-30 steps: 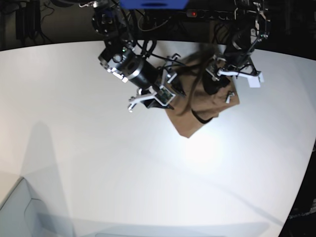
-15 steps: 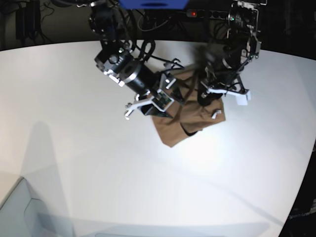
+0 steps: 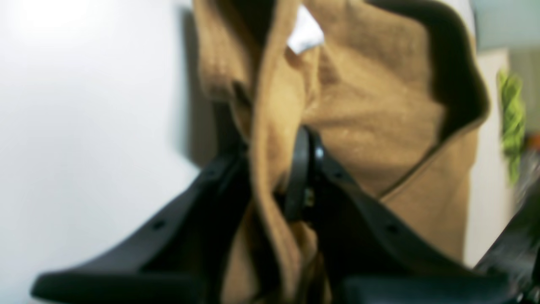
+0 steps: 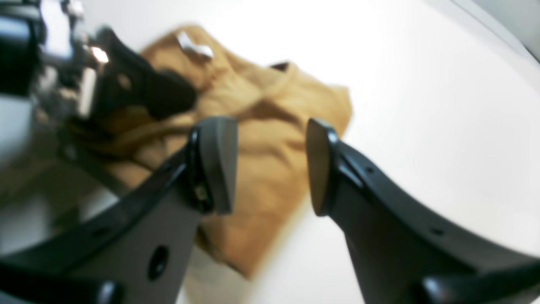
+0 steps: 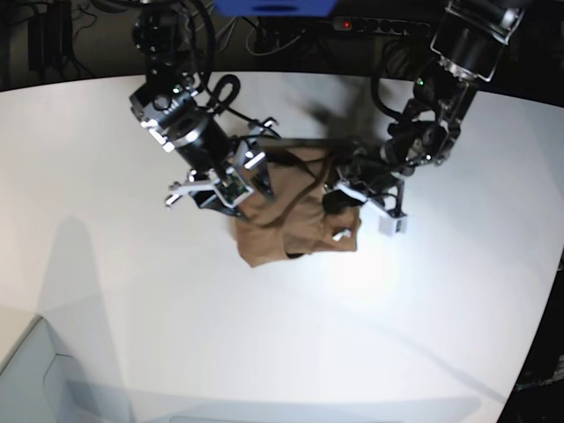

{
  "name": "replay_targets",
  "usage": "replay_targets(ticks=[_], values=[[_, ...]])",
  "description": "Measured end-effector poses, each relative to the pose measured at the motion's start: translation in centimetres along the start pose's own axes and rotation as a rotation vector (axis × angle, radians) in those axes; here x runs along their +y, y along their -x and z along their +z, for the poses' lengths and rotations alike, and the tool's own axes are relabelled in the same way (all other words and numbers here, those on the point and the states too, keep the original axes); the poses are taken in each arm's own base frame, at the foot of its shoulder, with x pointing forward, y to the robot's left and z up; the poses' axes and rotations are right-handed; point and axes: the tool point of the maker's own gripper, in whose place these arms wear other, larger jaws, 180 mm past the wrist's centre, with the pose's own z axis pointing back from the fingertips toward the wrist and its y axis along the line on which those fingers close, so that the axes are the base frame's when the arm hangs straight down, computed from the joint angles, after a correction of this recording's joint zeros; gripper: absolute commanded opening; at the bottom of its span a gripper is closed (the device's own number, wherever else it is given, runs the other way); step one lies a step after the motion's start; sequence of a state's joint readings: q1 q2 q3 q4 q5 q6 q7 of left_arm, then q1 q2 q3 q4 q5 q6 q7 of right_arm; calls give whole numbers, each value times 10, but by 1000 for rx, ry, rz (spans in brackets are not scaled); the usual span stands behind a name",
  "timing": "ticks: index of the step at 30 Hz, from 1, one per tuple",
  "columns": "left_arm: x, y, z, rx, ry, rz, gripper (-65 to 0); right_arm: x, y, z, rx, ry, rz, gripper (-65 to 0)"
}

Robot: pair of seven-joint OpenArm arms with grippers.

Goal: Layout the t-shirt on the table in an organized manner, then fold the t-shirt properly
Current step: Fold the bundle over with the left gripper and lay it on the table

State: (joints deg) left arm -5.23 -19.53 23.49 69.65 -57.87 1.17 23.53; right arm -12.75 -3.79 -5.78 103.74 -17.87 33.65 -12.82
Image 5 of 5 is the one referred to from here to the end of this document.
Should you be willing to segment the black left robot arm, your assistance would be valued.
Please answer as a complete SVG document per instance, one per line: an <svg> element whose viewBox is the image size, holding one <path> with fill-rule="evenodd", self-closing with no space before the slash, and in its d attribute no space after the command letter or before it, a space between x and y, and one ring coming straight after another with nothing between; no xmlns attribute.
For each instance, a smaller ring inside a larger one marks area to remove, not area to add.
<svg viewBox="0 0 564 423"><path fill-rule="evenodd" d="M376 108L392 120L390 137L336 160L323 196L327 214L337 216L368 204L380 214L381 232L405 232L405 178L419 167L440 166L449 157L480 83L493 78L530 6L529 1L447 2L402 111L386 106L380 96L382 72L395 50L383 52L370 92Z"/></svg>

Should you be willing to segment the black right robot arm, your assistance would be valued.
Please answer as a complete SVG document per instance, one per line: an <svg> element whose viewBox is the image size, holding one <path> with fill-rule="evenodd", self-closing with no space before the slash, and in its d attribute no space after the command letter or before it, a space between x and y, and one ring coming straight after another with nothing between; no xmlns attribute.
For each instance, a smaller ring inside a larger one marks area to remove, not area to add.
<svg viewBox="0 0 564 423"><path fill-rule="evenodd" d="M130 96L130 109L164 152L177 153L189 166L185 180L169 186L166 207L189 197L200 209L243 218L241 205L252 195L274 198L259 140L278 138L276 121L233 109L241 90L235 75L209 86L216 34L204 5L193 4L204 23L203 52L186 2L138 2L132 37L145 56L145 83Z"/></svg>

